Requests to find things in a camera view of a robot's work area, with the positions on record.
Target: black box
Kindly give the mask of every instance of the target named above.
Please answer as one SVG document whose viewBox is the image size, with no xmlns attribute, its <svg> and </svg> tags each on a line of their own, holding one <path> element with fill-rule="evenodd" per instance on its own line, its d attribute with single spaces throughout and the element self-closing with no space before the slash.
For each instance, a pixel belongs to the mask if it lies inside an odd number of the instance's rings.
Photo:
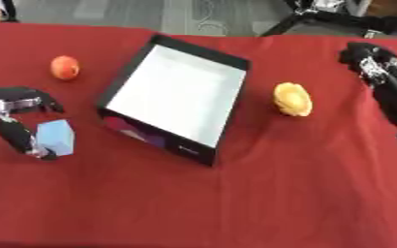
<svg viewBox="0 0 397 248">
<path fill-rule="evenodd" d="M 115 130 L 212 166 L 245 59 L 155 35 L 98 101 Z"/>
</svg>

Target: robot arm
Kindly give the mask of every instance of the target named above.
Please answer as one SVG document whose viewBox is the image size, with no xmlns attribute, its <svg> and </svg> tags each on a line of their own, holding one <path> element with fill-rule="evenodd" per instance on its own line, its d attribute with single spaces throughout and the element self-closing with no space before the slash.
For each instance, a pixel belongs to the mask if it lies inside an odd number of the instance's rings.
<svg viewBox="0 0 397 248">
<path fill-rule="evenodd" d="M 340 61 L 348 64 L 373 88 L 382 111 L 397 126 L 397 55 L 380 46 L 349 43 Z"/>
<path fill-rule="evenodd" d="M 46 109 L 64 112 L 63 107 L 43 91 L 27 87 L 0 88 L 0 137 L 20 153 L 43 160 L 56 159 L 53 151 L 38 145 L 31 132 L 10 117 L 11 113 Z"/>
</svg>

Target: peach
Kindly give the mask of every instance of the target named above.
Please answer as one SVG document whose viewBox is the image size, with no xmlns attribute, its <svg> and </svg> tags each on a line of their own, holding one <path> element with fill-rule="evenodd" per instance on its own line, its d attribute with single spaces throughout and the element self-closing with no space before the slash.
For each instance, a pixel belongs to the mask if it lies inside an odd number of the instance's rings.
<svg viewBox="0 0 397 248">
<path fill-rule="evenodd" d="M 76 59 L 70 56 L 59 56 L 51 62 L 52 74 L 62 80 L 76 78 L 79 74 L 79 64 Z"/>
</svg>

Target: light blue foam block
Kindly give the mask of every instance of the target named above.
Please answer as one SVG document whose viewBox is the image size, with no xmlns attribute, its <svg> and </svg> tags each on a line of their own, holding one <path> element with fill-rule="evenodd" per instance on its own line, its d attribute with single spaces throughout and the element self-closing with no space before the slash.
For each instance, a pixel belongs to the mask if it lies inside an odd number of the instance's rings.
<svg viewBox="0 0 397 248">
<path fill-rule="evenodd" d="M 66 120 L 56 120 L 38 125 L 37 143 L 51 149 L 57 156 L 73 154 L 74 140 L 74 130 Z"/>
</svg>

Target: yellow bun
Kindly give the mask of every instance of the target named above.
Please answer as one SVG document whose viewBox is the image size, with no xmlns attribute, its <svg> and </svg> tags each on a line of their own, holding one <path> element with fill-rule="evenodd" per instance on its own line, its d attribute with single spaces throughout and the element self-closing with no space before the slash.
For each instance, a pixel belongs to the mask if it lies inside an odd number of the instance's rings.
<svg viewBox="0 0 397 248">
<path fill-rule="evenodd" d="M 308 116 L 313 109 L 309 93 L 299 84 L 284 82 L 274 89 L 274 103 L 292 116 Z"/>
</svg>

